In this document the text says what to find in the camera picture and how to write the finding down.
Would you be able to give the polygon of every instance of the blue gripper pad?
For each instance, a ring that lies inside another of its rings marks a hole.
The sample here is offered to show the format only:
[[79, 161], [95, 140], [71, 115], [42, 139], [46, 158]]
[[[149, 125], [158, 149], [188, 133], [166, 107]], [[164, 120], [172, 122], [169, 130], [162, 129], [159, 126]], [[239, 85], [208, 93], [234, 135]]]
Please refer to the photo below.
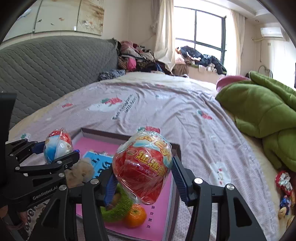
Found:
[[104, 198], [104, 204], [107, 206], [113, 199], [116, 187], [117, 187], [118, 180], [112, 173], [110, 176], [108, 183], [106, 185], [106, 193], [105, 193], [105, 198]]
[[172, 173], [176, 182], [181, 200], [188, 206], [192, 206], [197, 195], [193, 189], [192, 181], [195, 176], [191, 170], [184, 168], [178, 156], [173, 157]]
[[35, 146], [32, 148], [32, 153], [36, 153], [37, 155], [43, 153], [44, 145], [45, 141], [36, 143]]

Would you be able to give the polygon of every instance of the bedsheet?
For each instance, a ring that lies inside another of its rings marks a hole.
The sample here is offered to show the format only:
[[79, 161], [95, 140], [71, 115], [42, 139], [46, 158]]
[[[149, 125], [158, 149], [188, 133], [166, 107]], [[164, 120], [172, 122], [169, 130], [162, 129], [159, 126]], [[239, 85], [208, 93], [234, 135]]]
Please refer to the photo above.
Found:
[[[158, 126], [169, 141], [181, 145], [185, 167], [214, 185], [232, 182], [255, 214], [267, 240], [278, 240], [284, 225], [280, 225], [279, 232], [275, 210], [279, 198], [275, 198], [274, 176], [272, 180], [269, 177], [273, 174], [267, 176], [268, 186], [266, 173], [262, 171], [262, 168], [270, 171], [270, 163], [266, 160], [260, 166], [258, 159], [265, 158], [260, 145], [253, 146], [254, 140], [249, 142], [255, 156], [213, 95], [215, 85], [211, 83], [160, 74], [130, 73], [93, 83], [64, 96], [17, 124], [10, 131], [9, 139], [27, 136], [43, 141], [48, 133], [60, 127], [66, 127], [71, 134], [84, 126], [132, 135], [140, 126]], [[112, 103], [110, 107], [102, 105], [102, 100], [107, 98]], [[127, 99], [131, 107], [118, 112]], [[41, 163], [42, 160], [31, 158], [24, 164]], [[174, 240], [185, 240], [191, 213], [192, 209], [181, 202]], [[214, 240], [214, 236], [213, 226], [210, 240]]]

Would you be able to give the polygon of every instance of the gray quilted sofa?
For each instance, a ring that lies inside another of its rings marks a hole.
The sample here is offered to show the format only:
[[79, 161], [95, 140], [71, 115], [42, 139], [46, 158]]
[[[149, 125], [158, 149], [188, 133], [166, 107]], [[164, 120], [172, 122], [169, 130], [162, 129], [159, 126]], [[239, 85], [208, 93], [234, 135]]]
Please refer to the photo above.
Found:
[[17, 93], [11, 125], [116, 69], [117, 41], [81, 36], [30, 39], [0, 50], [0, 92]]

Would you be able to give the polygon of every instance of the window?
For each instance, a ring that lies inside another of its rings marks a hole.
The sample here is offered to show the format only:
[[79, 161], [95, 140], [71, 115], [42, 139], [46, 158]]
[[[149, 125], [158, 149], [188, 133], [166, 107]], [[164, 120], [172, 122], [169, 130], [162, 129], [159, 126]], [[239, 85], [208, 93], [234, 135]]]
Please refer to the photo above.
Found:
[[224, 63], [225, 18], [187, 7], [174, 7], [176, 47], [189, 46]]

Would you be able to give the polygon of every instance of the candy wrapper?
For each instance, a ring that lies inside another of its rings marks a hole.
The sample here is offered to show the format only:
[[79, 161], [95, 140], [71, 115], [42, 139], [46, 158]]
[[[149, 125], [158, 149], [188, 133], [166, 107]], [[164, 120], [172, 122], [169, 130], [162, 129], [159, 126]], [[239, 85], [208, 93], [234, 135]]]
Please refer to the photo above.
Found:
[[290, 183], [290, 175], [286, 171], [280, 171], [275, 178], [275, 182], [278, 188], [280, 188], [288, 196], [292, 192], [292, 184]]
[[47, 164], [54, 159], [73, 151], [71, 136], [65, 129], [54, 130], [48, 135], [44, 144], [44, 157]]
[[287, 208], [286, 215], [289, 214], [289, 210], [290, 210], [290, 207], [291, 207], [291, 200], [287, 195], [284, 195], [281, 198], [281, 203], [280, 203], [279, 207], [280, 208], [286, 207]]
[[125, 190], [153, 204], [172, 168], [171, 145], [159, 133], [143, 129], [118, 148], [112, 167]]

